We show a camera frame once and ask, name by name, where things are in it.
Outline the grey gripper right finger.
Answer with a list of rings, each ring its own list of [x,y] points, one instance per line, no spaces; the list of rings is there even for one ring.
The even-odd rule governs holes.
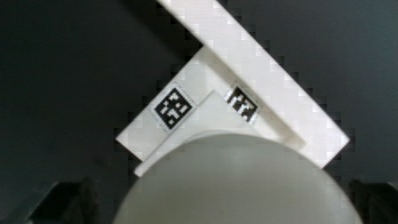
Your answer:
[[[384,201],[387,207],[389,224],[398,224],[398,182],[385,183]]]

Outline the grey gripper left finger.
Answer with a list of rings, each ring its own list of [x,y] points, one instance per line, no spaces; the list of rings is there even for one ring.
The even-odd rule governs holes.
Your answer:
[[[48,183],[42,183],[34,188],[34,191],[32,191],[27,199],[21,201],[16,209],[12,210],[11,214],[7,215],[5,224],[34,224],[34,222],[30,220],[30,216],[34,214],[35,209],[39,208],[39,205],[46,199],[46,196],[48,196],[55,186],[57,186],[57,183],[48,182]]]

